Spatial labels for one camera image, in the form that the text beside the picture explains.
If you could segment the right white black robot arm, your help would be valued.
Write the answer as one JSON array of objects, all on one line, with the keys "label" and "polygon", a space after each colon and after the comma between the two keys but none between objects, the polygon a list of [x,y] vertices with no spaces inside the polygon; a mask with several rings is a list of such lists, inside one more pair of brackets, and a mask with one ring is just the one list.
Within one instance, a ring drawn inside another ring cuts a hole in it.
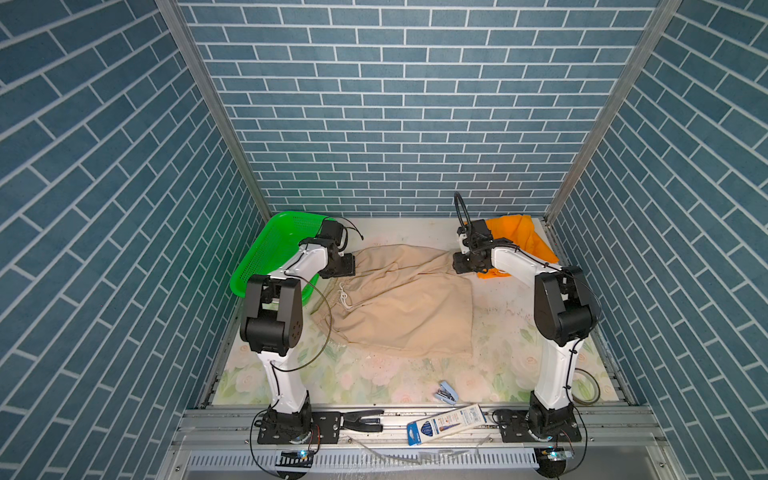
[{"label": "right white black robot arm", "polygon": [[575,423],[572,382],[577,356],[598,323],[598,304],[583,271],[549,263],[506,239],[494,239],[483,220],[460,220],[459,274],[492,268],[533,288],[533,319],[544,338],[539,379],[531,394],[528,429],[547,439]]}]

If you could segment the orange shorts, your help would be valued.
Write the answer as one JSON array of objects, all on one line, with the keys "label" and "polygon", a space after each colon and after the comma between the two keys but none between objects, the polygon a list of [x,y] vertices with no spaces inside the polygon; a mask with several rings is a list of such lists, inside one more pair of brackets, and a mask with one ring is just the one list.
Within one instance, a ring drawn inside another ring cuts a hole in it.
[{"label": "orange shorts", "polygon": [[[532,257],[536,257],[542,263],[549,263],[556,268],[561,267],[558,257],[535,231],[535,225],[530,216],[503,216],[481,220],[480,225],[488,228],[494,240],[509,240],[520,247],[522,251]],[[554,272],[554,269],[544,268],[540,264],[523,258],[521,254],[518,254],[510,270],[496,267],[488,268],[486,272],[478,273],[477,277],[480,279],[513,277],[531,286],[534,277],[541,272]]]}]

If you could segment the beige shorts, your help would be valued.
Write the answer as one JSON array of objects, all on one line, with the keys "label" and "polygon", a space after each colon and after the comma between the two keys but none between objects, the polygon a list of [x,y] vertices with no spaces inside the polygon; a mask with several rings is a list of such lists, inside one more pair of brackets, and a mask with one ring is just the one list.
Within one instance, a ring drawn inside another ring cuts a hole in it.
[{"label": "beige shorts", "polygon": [[392,244],[353,256],[355,274],[330,279],[311,311],[334,342],[406,358],[472,356],[472,284],[451,252]]}]

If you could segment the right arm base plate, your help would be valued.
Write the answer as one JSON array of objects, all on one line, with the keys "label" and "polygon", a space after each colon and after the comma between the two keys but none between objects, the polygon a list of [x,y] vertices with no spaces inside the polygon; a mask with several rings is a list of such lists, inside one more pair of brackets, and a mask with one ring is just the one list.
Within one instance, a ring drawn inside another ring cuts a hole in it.
[{"label": "right arm base plate", "polygon": [[504,443],[554,442],[565,440],[572,443],[582,440],[582,432],[572,408],[527,411],[497,409],[491,414],[498,426]]}]

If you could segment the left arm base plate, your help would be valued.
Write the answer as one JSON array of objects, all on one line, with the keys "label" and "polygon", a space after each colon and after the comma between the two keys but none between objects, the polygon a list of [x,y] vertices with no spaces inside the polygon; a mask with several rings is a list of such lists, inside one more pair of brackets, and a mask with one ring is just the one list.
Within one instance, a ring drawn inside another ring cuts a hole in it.
[{"label": "left arm base plate", "polygon": [[333,411],[319,411],[311,414],[283,414],[272,412],[265,414],[255,422],[258,428],[257,443],[260,445],[305,444],[312,437],[312,442],[320,445],[336,444],[339,438],[342,414]]}]

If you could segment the green plastic basket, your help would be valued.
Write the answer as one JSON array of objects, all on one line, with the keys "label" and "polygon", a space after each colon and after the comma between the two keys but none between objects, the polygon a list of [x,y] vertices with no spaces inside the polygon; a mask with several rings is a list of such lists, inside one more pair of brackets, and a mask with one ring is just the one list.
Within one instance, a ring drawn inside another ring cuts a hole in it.
[{"label": "green plastic basket", "polygon": [[330,254],[315,240],[325,219],[323,215],[306,212],[283,212],[272,217],[232,275],[232,292],[244,298],[253,275],[298,277],[302,304],[306,305],[312,295],[308,284],[330,260]]}]

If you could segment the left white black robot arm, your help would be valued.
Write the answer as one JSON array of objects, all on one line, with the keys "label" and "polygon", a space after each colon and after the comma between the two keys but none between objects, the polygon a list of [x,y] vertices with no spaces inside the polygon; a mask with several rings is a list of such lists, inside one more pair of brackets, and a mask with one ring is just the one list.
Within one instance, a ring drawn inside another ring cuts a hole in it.
[{"label": "left white black robot arm", "polygon": [[293,349],[316,279],[355,274],[347,241],[347,228],[332,217],[283,212],[267,222],[231,279],[232,291],[244,299],[240,338],[264,365],[272,392],[269,414],[277,422],[303,425],[311,418]]}]

